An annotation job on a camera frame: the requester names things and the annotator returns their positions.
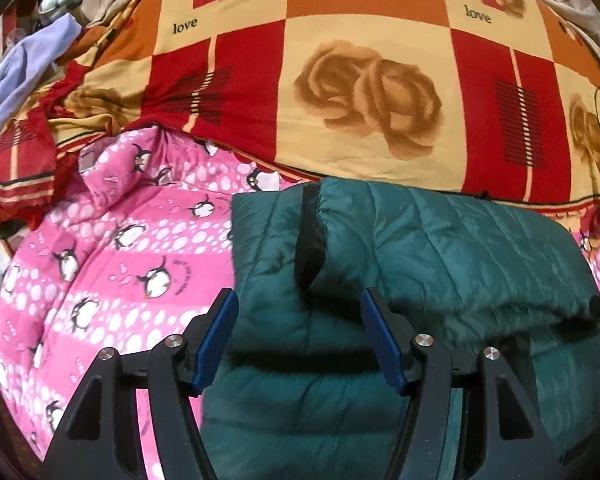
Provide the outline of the dark green puffer jacket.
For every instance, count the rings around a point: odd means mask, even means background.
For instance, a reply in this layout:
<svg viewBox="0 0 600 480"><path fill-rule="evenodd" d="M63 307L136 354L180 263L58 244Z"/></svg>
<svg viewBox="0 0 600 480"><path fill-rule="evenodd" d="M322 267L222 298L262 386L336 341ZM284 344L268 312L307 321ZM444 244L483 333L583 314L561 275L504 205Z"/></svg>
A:
<svg viewBox="0 0 600 480"><path fill-rule="evenodd" d="M239 315L204 396L221 479L379 479L408 402L361 320L374 288L450 350L499 348L554 456L600 448L597 287L573 237L535 212L326 179L232 201Z"/></svg>

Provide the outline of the pink penguin quilt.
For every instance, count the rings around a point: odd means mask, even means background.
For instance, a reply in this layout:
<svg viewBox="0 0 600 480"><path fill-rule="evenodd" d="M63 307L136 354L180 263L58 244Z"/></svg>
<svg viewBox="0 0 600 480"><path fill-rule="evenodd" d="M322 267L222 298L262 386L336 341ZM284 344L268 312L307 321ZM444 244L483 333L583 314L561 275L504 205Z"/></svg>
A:
<svg viewBox="0 0 600 480"><path fill-rule="evenodd" d="M230 202L276 172L150 127L88 146L0 291L0 390L35 456L97 352L147 350L234 282Z"/></svg>

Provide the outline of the red cream rose blanket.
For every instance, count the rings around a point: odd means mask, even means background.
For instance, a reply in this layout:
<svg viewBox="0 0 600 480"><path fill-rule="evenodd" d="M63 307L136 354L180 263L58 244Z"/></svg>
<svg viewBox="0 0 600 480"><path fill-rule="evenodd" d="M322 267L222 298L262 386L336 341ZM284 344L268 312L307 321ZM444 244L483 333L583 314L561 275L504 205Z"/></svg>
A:
<svg viewBox="0 0 600 480"><path fill-rule="evenodd" d="M600 240L600 46L555 0L130 0L0 128L0 224L159 125L295 177L528 208Z"/></svg>

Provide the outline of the light blue cloth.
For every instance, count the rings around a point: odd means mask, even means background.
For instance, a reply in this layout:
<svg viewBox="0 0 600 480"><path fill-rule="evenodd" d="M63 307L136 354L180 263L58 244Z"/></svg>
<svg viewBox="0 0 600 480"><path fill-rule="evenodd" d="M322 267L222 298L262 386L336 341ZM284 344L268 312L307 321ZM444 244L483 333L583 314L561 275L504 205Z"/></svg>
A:
<svg viewBox="0 0 600 480"><path fill-rule="evenodd" d="M79 37L81 25L65 14L52 24L24 37L0 63L0 132L30 96L43 74Z"/></svg>

